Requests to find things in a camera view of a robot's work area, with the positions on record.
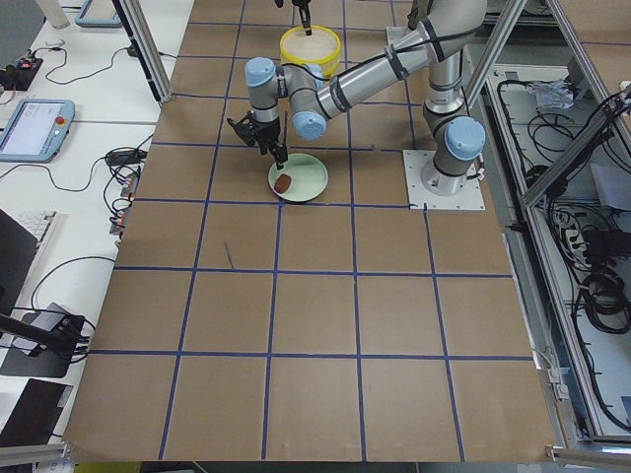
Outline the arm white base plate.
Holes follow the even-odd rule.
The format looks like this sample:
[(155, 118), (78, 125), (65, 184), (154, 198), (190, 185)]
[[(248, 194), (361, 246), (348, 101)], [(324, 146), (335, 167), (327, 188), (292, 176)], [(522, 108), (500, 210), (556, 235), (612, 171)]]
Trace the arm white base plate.
[(473, 211), (485, 210), (475, 163), (466, 174), (451, 177), (434, 167), (435, 151), (403, 150), (408, 206), (412, 210)]
[(412, 31), (408, 27), (387, 27), (386, 43), (392, 44), (397, 52), (397, 58), (407, 69), (419, 69), (429, 63), (427, 46), (422, 44), (427, 34)]

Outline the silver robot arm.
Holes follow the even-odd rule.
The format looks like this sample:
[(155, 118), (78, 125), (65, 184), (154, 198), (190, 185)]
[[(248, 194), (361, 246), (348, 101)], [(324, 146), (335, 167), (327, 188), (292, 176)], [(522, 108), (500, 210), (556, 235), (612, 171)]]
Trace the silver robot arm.
[(288, 152), (280, 140), (280, 100), (289, 102), (297, 135), (314, 141), (324, 135), (332, 118), (426, 69), (429, 90), (423, 115), (437, 150), (422, 168), (421, 181), (436, 195), (453, 196), (461, 191), (486, 141), (483, 126), (463, 108), (460, 70), (462, 50), (482, 25), (486, 10), (484, 1), (416, 1), (403, 36), (330, 79), (313, 66), (254, 57), (245, 65), (250, 109), (241, 120), (228, 123), (244, 143), (271, 154), (282, 169)]

